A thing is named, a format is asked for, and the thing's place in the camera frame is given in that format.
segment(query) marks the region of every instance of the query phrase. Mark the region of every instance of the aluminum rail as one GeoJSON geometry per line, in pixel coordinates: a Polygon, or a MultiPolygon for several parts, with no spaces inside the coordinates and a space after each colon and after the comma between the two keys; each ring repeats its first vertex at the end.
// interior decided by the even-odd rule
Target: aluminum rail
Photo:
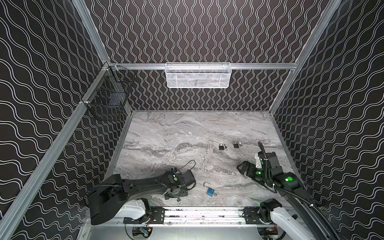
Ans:
{"type": "MultiPolygon", "coordinates": [[[[165,63],[111,63],[129,70],[165,70],[165,63]]],[[[296,63],[231,63],[233,70],[296,69],[296,63]]]]}

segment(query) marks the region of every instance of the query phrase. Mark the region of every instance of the padlock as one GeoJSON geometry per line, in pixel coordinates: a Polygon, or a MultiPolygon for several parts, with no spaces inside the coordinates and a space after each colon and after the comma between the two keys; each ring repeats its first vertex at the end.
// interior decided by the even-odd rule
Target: padlock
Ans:
{"type": "Polygon", "coordinates": [[[205,188],[207,188],[208,190],[207,190],[207,194],[208,195],[210,195],[211,197],[213,197],[214,195],[215,196],[217,196],[218,195],[218,192],[215,192],[215,190],[213,190],[212,188],[210,188],[210,187],[207,187],[205,184],[209,184],[209,185],[211,185],[209,182],[204,182],[203,183],[203,186],[205,187],[205,188]]]}

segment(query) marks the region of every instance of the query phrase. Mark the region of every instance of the aluminum frame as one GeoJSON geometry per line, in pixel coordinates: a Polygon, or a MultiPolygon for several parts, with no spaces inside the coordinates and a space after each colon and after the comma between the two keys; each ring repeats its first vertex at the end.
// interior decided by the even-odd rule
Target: aluminum frame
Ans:
{"type": "Polygon", "coordinates": [[[127,119],[124,123],[124,127],[121,130],[121,134],[120,134],[118,143],[116,145],[115,151],[113,152],[111,161],[109,162],[108,169],[104,175],[104,181],[112,175],[112,173],[116,167],[116,163],[118,162],[122,146],[123,146],[125,138],[127,136],[129,126],[131,125],[131,122],[132,122],[132,118],[133,118],[133,112],[129,116],[127,116],[127,119]]]}
{"type": "MultiPolygon", "coordinates": [[[[164,223],[149,227],[273,227],[273,224],[247,224],[242,214],[244,207],[164,207],[164,223]]],[[[124,217],[92,227],[124,227],[124,217]]],[[[141,227],[143,224],[125,224],[141,227]]]]}
{"type": "Polygon", "coordinates": [[[72,0],[81,20],[83,21],[84,27],[88,32],[88,35],[96,49],[96,52],[102,62],[110,62],[110,58],[105,50],[105,46],[101,41],[99,32],[96,29],[95,23],[92,20],[91,13],[84,0],[72,0]]]}
{"type": "Polygon", "coordinates": [[[328,26],[332,16],[335,11],[339,8],[341,0],[330,0],[325,7],[324,11],[321,13],[321,16],[313,29],[311,35],[309,36],[307,42],[305,43],[299,57],[296,60],[297,67],[294,71],[290,71],[286,80],[284,81],[279,93],[277,94],[274,102],[271,105],[270,113],[274,115],[280,106],[280,103],[283,101],[286,93],[291,87],[292,83],[296,79],[297,75],[303,68],[304,64],[307,62],[313,48],[316,46],[321,35],[323,34],[325,28],[328,26]]]}
{"type": "MultiPolygon", "coordinates": [[[[296,69],[297,63],[230,63],[233,70],[296,69]]],[[[165,63],[111,63],[129,70],[165,70],[165,63]]]]}
{"type": "MultiPolygon", "coordinates": [[[[88,88],[83,101],[89,101],[90,96],[96,89],[97,85],[103,79],[104,73],[107,71],[104,64],[99,74],[94,79],[91,86],[88,88]]],[[[5,213],[3,219],[0,221],[0,240],[9,240],[12,237],[13,232],[16,230],[23,216],[27,212],[29,206],[34,200],[36,194],[40,190],[43,182],[47,178],[58,157],[62,153],[64,147],[67,145],[73,132],[78,126],[79,122],[87,111],[87,107],[81,101],[72,112],[71,116],[65,122],[63,128],[59,134],[55,137],[54,141],[44,154],[39,164],[34,169],[31,176],[17,195],[16,199],[12,202],[10,208],[5,213]]]]}
{"type": "Polygon", "coordinates": [[[273,124],[273,126],[275,127],[277,136],[279,136],[280,142],[281,142],[281,144],[283,145],[283,149],[284,149],[284,151],[285,151],[285,154],[286,154],[287,157],[288,157],[288,161],[289,161],[290,164],[291,164],[293,173],[298,177],[298,179],[300,179],[301,182],[303,182],[303,180],[301,179],[299,170],[297,170],[297,167],[296,167],[296,165],[295,165],[295,161],[293,160],[293,158],[292,158],[292,156],[291,156],[291,152],[289,151],[288,146],[287,146],[287,144],[285,143],[285,140],[284,140],[284,138],[283,138],[283,135],[282,135],[281,132],[280,132],[279,126],[277,126],[275,117],[274,117],[272,114],[270,115],[270,117],[271,117],[272,124],[273,124]]]}

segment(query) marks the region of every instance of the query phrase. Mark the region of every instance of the gray marble surface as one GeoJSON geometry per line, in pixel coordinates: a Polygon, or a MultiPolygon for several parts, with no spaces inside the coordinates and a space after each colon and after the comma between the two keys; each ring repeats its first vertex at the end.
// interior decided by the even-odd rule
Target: gray marble surface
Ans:
{"type": "MultiPolygon", "coordinates": [[[[157,206],[259,206],[275,198],[290,206],[284,198],[259,187],[241,175],[236,166],[254,162],[260,151],[276,152],[285,172],[292,171],[268,113],[264,112],[135,112],[124,146],[114,170],[122,178],[140,179],[161,175],[172,167],[196,161],[192,169],[197,185],[187,197],[164,200],[162,195],[148,197],[157,206]],[[238,149],[232,142],[242,142],[238,149]],[[219,143],[227,151],[218,149],[219,143]],[[203,182],[219,192],[206,194],[203,182]]],[[[193,166],[193,162],[184,170],[193,166]]]]}

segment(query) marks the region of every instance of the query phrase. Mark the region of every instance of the wavy line pattern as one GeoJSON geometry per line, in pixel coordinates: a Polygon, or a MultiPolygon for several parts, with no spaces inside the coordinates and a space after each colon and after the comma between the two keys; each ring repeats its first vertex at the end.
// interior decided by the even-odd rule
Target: wavy line pattern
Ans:
{"type": "Polygon", "coordinates": [[[101,66],[69,0],[0,0],[0,219],[101,66]]]}
{"type": "Polygon", "coordinates": [[[288,72],[236,70],[225,89],[177,89],[167,87],[164,71],[143,70],[136,73],[128,102],[136,110],[268,110],[288,72]]]}
{"type": "Polygon", "coordinates": [[[384,239],[384,1],[344,0],[275,119],[347,239],[384,239]]]}
{"type": "Polygon", "coordinates": [[[83,197],[103,181],[125,120],[126,114],[113,122],[84,115],[11,239],[76,240],[83,197]]]}
{"type": "Polygon", "coordinates": [[[328,0],[87,0],[115,63],[292,63],[328,0]]]}

